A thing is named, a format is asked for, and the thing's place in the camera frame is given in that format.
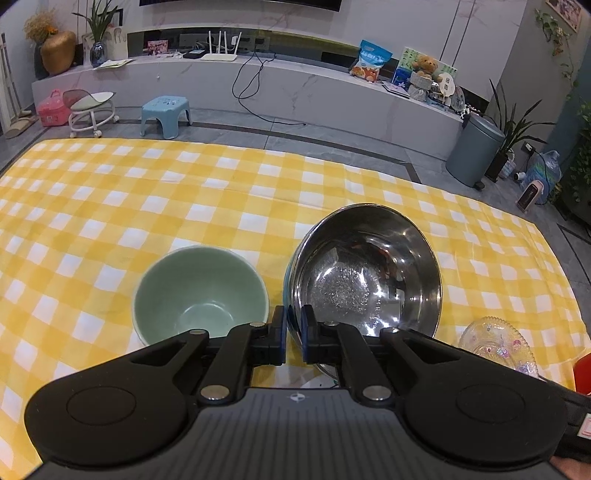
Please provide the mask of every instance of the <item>decorative plate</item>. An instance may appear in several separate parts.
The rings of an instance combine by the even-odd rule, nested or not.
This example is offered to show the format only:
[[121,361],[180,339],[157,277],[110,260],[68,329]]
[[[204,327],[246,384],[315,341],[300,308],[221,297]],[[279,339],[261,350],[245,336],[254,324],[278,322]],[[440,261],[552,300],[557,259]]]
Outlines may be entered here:
[[458,347],[518,372],[538,376],[530,346],[516,328],[500,318],[484,317],[472,322],[462,333]]
[[460,113],[466,107],[466,98],[464,97],[464,92],[457,85],[456,90],[453,92],[452,95],[452,104],[450,105],[450,107],[457,113]]

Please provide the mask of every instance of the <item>snack bag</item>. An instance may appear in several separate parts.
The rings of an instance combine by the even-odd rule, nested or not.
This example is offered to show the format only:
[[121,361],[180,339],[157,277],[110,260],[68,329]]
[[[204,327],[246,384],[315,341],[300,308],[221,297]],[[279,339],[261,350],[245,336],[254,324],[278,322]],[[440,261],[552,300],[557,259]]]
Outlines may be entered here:
[[392,52],[367,40],[362,40],[359,58],[355,65],[351,67],[349,73],[368,82],[375,82],[378,79],[380,68],[391,58]]

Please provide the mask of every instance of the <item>stainless steel bowl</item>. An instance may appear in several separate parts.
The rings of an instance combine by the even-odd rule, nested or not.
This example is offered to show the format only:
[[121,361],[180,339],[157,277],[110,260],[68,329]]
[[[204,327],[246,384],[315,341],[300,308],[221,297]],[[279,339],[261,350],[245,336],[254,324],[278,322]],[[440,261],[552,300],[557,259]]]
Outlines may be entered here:
[[295,251],[285,283],[298,318],[310,304],[318,321],[350,323],[363,335],[394,327],[433,336],[439,323],[435,255],[410,220],[383,205],[346,206],[320,221]]

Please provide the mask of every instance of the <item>metal screw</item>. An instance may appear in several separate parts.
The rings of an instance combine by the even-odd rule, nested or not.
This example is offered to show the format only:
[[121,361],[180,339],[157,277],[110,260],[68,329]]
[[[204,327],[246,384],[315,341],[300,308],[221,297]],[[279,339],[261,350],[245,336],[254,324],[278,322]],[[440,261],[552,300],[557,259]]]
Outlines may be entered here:
[[223,385],[208,385],[201,389],[201,396],[208,400],[221,400],[230,394],[228,387]]
[[363,389],[363,396],[370,400],[386,400],[390,398],[390,395],[392,395],[390,389],[382,385],[372,385]]

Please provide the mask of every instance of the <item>gray trash can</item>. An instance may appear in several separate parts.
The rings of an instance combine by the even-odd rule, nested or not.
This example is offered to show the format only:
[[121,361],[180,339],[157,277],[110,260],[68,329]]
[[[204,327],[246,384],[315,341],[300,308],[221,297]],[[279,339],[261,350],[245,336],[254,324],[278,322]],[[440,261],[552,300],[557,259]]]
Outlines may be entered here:
[[446,168],[464,185],[473,187],[480,181],[501,147],[505,136],[491,121],[471,114]]

